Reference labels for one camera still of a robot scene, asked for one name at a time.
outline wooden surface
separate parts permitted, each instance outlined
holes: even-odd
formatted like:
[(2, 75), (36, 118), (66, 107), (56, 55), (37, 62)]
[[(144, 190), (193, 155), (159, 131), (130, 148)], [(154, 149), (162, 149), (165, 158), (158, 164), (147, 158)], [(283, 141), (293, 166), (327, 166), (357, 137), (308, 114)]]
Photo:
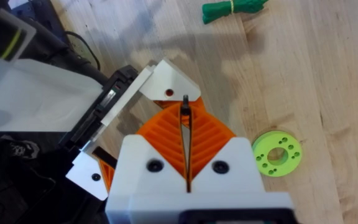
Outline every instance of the wooden surface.
[[(270, 0), (203, 25), (207, 0), (53, 1), (111, 75), (169, 58), (200, 85), (210, 113), (251, 141), (291, 131), (303, 160), (268, 191), (288, 191), (302, 223), (358, 223), (358, 0)], [(77, 40), (78, 48), (90, 54)], [(141, 95), (105, 131), (117, 156), (158, 107)]]

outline green twist tie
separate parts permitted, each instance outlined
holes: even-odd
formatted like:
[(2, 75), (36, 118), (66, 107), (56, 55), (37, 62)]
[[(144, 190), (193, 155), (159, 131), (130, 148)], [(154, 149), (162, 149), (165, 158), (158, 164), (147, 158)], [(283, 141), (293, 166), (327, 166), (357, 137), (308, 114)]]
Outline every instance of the green twist tie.
[(264, 8), (268, 0), (232, 0), (203, 5), (203, 22), (208, 24), (222, 16), (228, 16), (232, 12), (256, 13)]

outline black cable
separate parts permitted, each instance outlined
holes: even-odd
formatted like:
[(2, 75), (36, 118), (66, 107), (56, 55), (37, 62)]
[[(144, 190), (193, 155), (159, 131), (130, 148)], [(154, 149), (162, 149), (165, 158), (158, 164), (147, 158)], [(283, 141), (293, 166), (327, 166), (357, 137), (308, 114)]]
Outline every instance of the black cable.
[(65, 34), (66, 34), (66, 35), (72, 35), (72, 36), (76, 37), (77, 39), (79, 39), (80, 41), (82, 41), (82, 43), (85, 44), (85, 46), (88, 48), (89, 52), (91, 52), (91, 55), (92, 55), (92, 57), (94, 58), (94, 60), (95, 60), (95, 62), (96, 62), (96, 66), (97, 66), (98, 70), (100, 71), (100, 62), (99, 62), (97, 56), (93, 53), (91, 47), (88, 45), (88, 43), (86, 43), (86, 41), (84, 40), (84, 38), (82, 38), (82, 36), (80, 36), (79, 34), (76, 34), (76, 33), (72, 32), (72, 31), (65, 31)]

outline green disc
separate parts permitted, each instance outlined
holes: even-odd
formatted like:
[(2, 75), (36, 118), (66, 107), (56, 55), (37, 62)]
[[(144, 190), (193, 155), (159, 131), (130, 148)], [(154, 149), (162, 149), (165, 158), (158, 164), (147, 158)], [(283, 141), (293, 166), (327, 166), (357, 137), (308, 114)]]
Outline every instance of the green disc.
[[(269, 131), (259, 136), (252, 149), (259, 171), (269, 177), (289, 174), (295, 170), (302, 158), (301, 145), (284, 131)], [(268, 156), (273, 149), (280, 151), (280, 155)]]

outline black screw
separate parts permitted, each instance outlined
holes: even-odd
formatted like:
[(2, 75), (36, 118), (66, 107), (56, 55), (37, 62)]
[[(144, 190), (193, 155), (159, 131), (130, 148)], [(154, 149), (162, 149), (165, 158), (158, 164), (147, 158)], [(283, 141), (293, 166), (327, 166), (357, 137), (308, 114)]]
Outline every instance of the black screw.
[(182, 115), (190, 115), (190, 113), (191, 113), (190, 107), (189, 107), (189, 96), (188, 95), (183, 96), (183, 104), (180, 108), (180, 113)]
[(225, 174), (229, 172), (229, 165), (224, 161), (216, 161), (212, 163), (212, 169), (218, 174)]
[(99, 181), (100, 180), (100, 175), (99, 174), (92, 174), (92, 180)]
[(150, 162), (147, 163), (147, 170), (150, 172), (160, 172), (164, 164), (156, 159), (152, 159)]

